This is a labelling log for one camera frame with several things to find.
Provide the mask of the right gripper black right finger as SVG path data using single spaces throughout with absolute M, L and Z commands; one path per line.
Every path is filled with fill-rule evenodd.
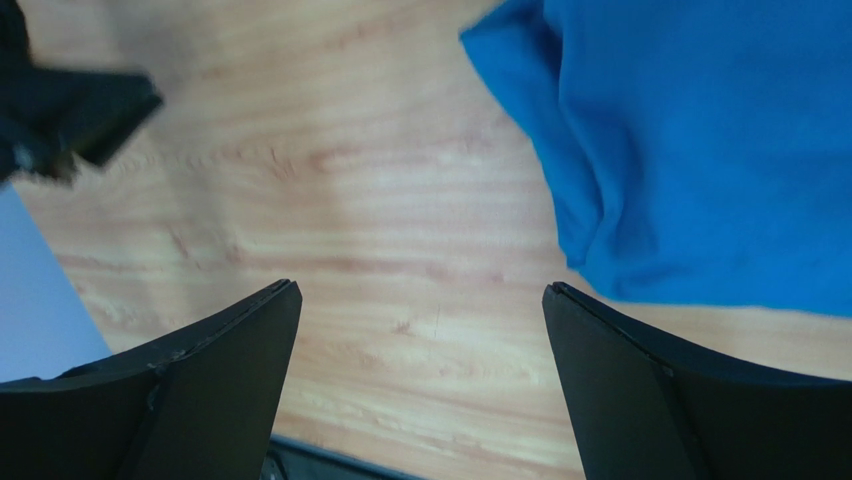
M 564 283 L 542 307 L 589 479 L 847 479 L 851 385 L 744 361 Z

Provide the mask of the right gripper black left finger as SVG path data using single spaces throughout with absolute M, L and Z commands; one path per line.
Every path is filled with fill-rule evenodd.
M 256 479 L 302 295 L 280 280 L 131 350 L 1 386 L 5 479 Z

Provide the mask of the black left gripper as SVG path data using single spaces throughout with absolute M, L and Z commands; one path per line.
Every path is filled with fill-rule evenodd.
M 26 174 L 70 183 L 78 161 L 104 168 L 162 103 L 142 72 L 37 64 L 23 10 L 2 2 L 2 182 Z

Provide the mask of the blue t shirt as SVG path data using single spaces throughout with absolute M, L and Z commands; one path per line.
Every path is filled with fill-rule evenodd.
M 850 314 L 849 2 L 506 1 L 460 41 L 599 294 Z

